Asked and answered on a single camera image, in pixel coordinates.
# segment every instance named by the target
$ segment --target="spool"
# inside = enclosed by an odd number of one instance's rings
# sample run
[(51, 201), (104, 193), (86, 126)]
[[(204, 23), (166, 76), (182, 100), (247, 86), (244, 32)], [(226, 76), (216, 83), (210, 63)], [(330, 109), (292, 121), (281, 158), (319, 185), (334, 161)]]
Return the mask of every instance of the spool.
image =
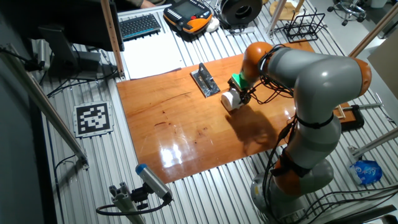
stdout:
[(221, 18), (230, 26), (246, 26), (261, 12), (262, 0), (222, 0)]

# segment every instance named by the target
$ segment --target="white paper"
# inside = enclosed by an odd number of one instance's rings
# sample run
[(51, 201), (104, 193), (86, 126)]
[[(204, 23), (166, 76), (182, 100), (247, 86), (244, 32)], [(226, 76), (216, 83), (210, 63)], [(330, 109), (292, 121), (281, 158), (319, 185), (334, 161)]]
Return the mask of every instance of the white paper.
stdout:
[(130, 78), (145, 78), (180, 69), (183, 65), (173, 34), (146, 36), (124, 43)]

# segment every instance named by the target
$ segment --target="wooden board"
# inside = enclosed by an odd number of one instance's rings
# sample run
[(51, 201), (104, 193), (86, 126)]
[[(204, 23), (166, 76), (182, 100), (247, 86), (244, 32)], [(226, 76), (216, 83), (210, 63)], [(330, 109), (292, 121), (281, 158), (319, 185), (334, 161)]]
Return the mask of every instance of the wooden board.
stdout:
[[(308, 42), (286, 46), (313, 52)], [(208, 98), (190, 76), (198, 65), (118, 83), (138, 161), (168, 183), (271, 149), (295, 113), (294, 102), (277, 97), (259, 105), (252, 100), (229, 114), (221, 94), (242, 61), (241, 54), (205, 63), (221, 90)], [(261, 86), (256, 94), (265, 100), (272, 92)]]
[[(269, 7), (269, 14), (271, 16), (274, 15), (276, 6), (278, 5), (277, 1), (274, 1), (271, 6)], [(293, 6), (291, 2), (287, 2), (278, 18), (278, 20), (286, 20), (286, 21), (291, 21), (294, 15), (294, 10), (296, 7)]]
[[(346, 107), (349, 107), (349, 104), (348, 103), (342, 103), (342, 104), (340, 104), (340, 106), (342, 108), (346, 108)], [(336, 116), (340, 116), (341, 115), (341, 113), (337, 109), (333, 110), (333, 113)], [(344, 115), (346, 116), (345, 118), (340, 118), (340, 122), (341, 123), (350, 122), (350, 121), (355, 121), (356, 120), (355, 116), (354, 116), (354, 113), (351, 110), (344, 111)]]

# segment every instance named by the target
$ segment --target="black wire rack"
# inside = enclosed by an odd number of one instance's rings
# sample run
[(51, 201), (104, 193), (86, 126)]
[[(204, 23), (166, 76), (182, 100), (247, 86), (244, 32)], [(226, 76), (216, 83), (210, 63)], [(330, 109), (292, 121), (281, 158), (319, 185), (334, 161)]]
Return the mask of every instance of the black wire rack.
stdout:
[[(297, 43), (304, 41), (318, 40), (317, 32), (322, 28), (322, 20), (325, 17), (325, 13), (317, 13), (315, 9), (313, 14), (307, 14), (304, 9), (304, 15), (296, 16), (293, 14), (290, 23), (287, 23), (283, 27), (283, 31), (289, 40), (289, 43)], [(314, 22), (315, 18), (319, 18), (319, 22)]]

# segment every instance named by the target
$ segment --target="computer monitor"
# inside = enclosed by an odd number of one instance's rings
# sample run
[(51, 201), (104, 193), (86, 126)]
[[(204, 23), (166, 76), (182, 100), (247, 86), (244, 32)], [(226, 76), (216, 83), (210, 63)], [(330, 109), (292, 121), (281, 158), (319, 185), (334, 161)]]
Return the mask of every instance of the computer monitor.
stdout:
[[(109, 2), (119, 42), (124, 50), (118, 14)], [(101, 0), (0, 1), (0, 11), (21, 37), (45, 39), (53, 51), (49, 75), (75, 78), (82, 71), (96, 75), (101, 54), (75, 52), (71, 43), (112, 51)]]

